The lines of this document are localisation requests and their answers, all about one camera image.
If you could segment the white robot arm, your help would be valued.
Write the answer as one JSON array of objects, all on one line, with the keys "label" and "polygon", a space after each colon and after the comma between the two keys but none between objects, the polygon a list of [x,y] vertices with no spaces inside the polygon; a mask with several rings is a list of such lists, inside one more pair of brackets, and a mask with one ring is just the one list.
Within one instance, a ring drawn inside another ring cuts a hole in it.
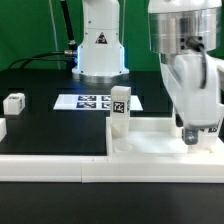
[{"label": "white robot arm", "polygon": [[[74,76],[109,81],[129,70],[119,41],[118,0],[82,0],[84,37]],[[222,0],[149,0],[150,50],[159,55],[163,82],[183,126],[187,145],[221,117],[220,78],[208,55],[219,42]]]}]

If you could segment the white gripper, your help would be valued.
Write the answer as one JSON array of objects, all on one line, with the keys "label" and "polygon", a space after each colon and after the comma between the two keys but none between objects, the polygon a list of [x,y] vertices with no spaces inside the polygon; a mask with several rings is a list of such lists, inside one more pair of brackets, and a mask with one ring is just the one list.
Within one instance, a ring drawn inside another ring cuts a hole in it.
[{"label": "white gripper", "polygon": [[164,85],[183,121],[182,139],[186,145],[198,143],[198,130],[215,127],[220,119],[220,81],[217,65],[206,56],[206,84],[203,57],[193,51],[181,55],[161,55],[160,68]]}]

